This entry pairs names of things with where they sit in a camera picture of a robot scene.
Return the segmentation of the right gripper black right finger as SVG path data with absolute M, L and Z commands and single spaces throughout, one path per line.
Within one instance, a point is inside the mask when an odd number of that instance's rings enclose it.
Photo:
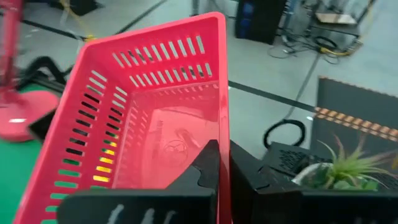
M 234 223 L 397 223 L 397 191 L 308 189 L 231 143 Z

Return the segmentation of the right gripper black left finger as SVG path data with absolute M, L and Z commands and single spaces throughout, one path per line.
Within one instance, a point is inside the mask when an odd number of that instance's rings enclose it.
M 57 208 L 57 222 L 216 224 L 219 169 L 219 144 L 211 140 L 166 189 L 77 191 Z

